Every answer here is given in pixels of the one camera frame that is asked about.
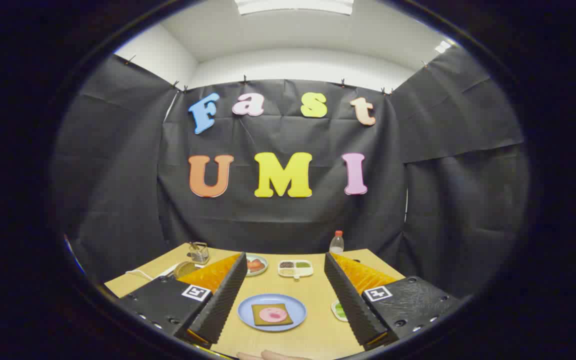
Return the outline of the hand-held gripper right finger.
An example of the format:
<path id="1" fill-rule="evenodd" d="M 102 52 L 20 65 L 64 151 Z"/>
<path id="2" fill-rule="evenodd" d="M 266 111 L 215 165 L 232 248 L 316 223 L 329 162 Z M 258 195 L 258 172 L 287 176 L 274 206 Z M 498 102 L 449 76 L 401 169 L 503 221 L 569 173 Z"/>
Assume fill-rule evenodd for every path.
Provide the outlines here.
<path id="1" fill-rule="evenodd" d="M 462 303 L 418 276 L 395 279 L 338 253 L 326 254 L 324 273 L 366 351 L 409 337 Z"/>

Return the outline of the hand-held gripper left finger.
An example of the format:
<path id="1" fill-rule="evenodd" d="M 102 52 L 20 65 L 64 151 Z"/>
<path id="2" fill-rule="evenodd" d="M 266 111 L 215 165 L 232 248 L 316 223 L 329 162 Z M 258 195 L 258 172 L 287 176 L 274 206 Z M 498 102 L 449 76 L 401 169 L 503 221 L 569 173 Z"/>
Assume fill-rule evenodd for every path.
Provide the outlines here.
<path id="1" fill-rule="evenodd" d="M 155 330 L 210 347 L 220 339 L 247 264 L 241 251 L 184 276 L 159 276 L 119 297 L 118 304 Z"/>

